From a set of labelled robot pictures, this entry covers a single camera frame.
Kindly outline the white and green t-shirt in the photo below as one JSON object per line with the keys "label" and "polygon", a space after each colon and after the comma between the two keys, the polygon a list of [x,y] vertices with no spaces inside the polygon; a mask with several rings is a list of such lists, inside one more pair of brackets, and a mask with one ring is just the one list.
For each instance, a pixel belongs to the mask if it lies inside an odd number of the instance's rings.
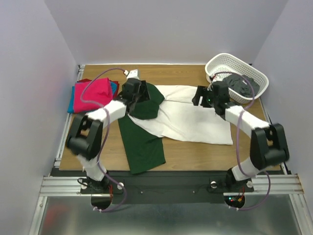
{"label": "white and green t-shirt", "polygon": [[137,103],[118,125],[131,174],[166,162],[162,138],[232,145],[230,124],[214,109],[192,103],[197,87],[148,84],[150,100]]}

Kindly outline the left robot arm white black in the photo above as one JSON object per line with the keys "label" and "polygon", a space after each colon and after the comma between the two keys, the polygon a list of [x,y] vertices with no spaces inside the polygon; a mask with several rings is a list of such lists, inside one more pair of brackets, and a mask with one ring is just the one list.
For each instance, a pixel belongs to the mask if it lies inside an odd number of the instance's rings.
{"label": "left robot arm white black", "polygon": [[86,171],[87,179],[80,184],[98,193],[109,188],[110,180],[105,167],[100,164],[100,153],[104,147],[108,132],[102,138],[103,129],[110,129],[110,124],[128,115],[138,102],[150,99],[145,80],[127,79],[122,91],[107,105],[85,115],[76,115],[70,126],[66,147],[79,160]]}

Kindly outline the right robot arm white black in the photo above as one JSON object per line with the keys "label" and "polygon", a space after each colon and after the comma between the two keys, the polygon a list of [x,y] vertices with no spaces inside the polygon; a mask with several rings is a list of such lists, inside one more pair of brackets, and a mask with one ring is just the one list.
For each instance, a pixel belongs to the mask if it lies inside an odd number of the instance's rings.
{"label": "right robot arm white black", "polygon": [[198,86],[192,98],[195,106],[212,108],[223,120],[237,126],[237,132],[243,131],[250,137],[249,157],[240,162],[239,148],[236,147],[238,164],[226,173],[225,186],[236,191],[243,181],[256,176],[267,167],[279,165],[289,160],[290,154],[284,127],[270,124],[249,113],[246,108],[230,101],[228,86],[217,81],[209,87]]}

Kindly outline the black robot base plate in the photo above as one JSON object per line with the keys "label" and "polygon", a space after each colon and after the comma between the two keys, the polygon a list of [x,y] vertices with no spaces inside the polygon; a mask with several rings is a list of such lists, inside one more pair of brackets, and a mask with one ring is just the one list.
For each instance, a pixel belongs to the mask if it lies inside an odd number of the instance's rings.
{"label": "black robot base plate", "polygon": [[79,178],[81,194],[91,196],[94,205],[127,204],[223,204],[225,196],[253,192],[251,179],[235,182],[227,171],[147,171],[132,175],[111,171],[115,182]]}

